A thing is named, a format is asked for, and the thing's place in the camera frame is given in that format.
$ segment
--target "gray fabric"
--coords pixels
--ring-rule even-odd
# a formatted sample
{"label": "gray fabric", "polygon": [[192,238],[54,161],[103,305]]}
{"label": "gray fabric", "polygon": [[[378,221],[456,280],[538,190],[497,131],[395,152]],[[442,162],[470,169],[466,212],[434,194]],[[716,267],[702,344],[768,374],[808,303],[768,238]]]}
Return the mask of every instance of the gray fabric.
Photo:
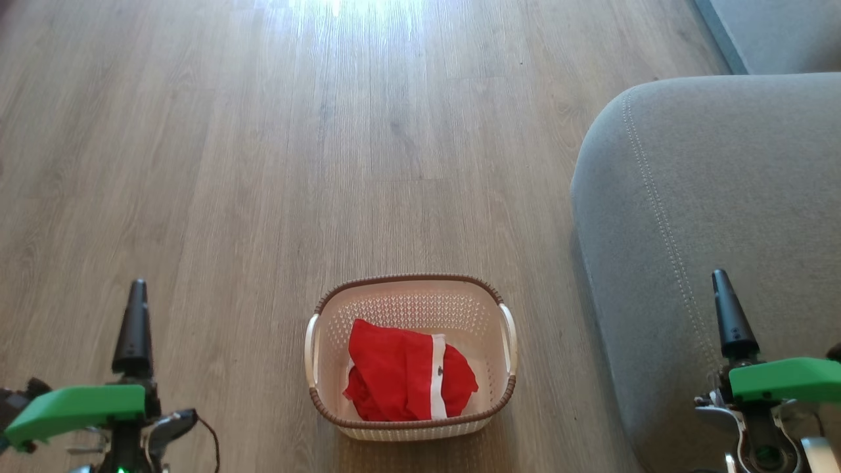
{"label": "gray fabric", "polygon": [[696,0],[736,74],[841,71],[841,0]]}
{"label": "gray fabric", "polygon": [[[841,73],[626,91],[590,128],[572,198],[638,458],[722,468],[732,439],[692,410],[722,362],[712,270],[730,274],[767,359],[841,342]],[[837,436],[838,412],[825,416]]]}

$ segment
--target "gray ottoman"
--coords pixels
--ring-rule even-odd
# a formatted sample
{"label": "gray ottoman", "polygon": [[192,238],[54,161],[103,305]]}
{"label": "gray ottoman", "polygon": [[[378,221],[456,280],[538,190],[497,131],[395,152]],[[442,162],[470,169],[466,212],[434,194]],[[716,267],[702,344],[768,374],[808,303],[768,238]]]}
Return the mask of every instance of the gray ottoman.
{"label": "gray ottoman", "polygon": [[[734,438],[692,409],[722,364],[712,270],[730,274],[764,358],[841,342],[841,73],[628,90],[590,128],[572,198],[638,458],[723,468]],[[838,414],[823,416],[837,439]]]}

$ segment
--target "basket handle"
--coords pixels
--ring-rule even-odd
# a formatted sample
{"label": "basket handle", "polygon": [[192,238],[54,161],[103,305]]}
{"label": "basket handle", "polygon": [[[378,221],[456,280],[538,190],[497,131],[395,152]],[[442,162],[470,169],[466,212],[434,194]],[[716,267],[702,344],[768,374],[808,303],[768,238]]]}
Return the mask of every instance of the basket handle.
{"label": "basket handle", "polygon": [[517,330],[514,328],[514,317],[511,316],[511,311],[508,306],[500,304],[502,310],[502,319],[505,322],[505,337],[508,342],[508,351],[505,353],[505,361],[508,363],[508,375],[516,376],[517,374]]}
{"label": "basket handle", "polygon": [[310,388],[315,387],[315,323],[318,321],[318,314],[309,319],[307,335],[304,340],[304,370],[307,373],[307,383]]}

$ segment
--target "white stitching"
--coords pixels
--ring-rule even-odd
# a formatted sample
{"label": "white stitching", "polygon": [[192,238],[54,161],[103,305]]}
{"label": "white stitching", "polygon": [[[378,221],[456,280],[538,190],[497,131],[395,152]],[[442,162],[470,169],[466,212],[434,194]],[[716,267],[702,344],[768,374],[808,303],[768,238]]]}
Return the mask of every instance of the white stitching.
{"label": "white stitching", "polygon": [[[631,148],[633,149],[634,157],[637,159],[637,166],[639,167],[639,172],[643,176],[643,185],[645,186],[646,192],[648,193],[648,201],[651,203],[652,210],[654,210],[654,218],[657,220],[657,227],[660,230],[660,236],[663,238],[663,243],[666,245],[666,253],[669,255],[669,262],[672,264],[672,269],[674,270],[674,277],[677,280],[678,288],[680,289],[680,295],[682,296],[684,301],[684,307],[686,308],[686,312],[689,314],[690,320],[692,322],[692,327],[695,330],[696,336],[701,342],[701,346],[706,348],[706,358],[707,363],[709,364],[709,368],[714,369],[716,366],[716,358],[714,355],[715,350],[713,349],[712,343],[710,342],[710,338],[707,335],[706,324],[701,318],[701,313],[698,311],[698,305],[696,304],[695,297],[692,294],[692,287],[689,284],[689,279],[686,277],[686,269],[683,264],[683,259],[680,257],[680,253],[677,250],[677,244],[675,243],[674,235],[672,234],[669,219],[666,216],[665,208],[663,207],[663,202],[660,200],[659,193],[657,192],[657,187],[654,184],[654,178],[651,174],[651,167],[649,166],[648,159],[645,156],[643,145],[639,140],[639,135],[637,134],[637,127],[633,122],[633,115],[631,114],[631,106],[629,104],[630,96],[631,91],[626,93],[625,97],[622,98],[622,122],[625,124],[625,132],[628,135],[628,139],[631,141]],[[645,169],[648,170],[647,173],[645,169],[643,169],[643,163],[645,163]]]}

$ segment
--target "beige basket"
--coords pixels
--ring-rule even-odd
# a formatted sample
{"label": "beige basket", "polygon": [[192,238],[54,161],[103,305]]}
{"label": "beige basket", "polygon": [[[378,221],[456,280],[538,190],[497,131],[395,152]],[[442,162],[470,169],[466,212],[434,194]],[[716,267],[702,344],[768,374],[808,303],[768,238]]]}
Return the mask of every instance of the beige basket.
{"label": "beige basket", "polygon": [[[422,333],[443,333],[476,374],[461,416],[416,422],[366,422],[341,393],[347,387],[348,339],[353,321]],[[452,274],[361,279],[329,292],[307,326],[304,364],[315,408],[349,437],[407,441],[476,432],[511,398],[516,383],[514,320],[485,282]]]}

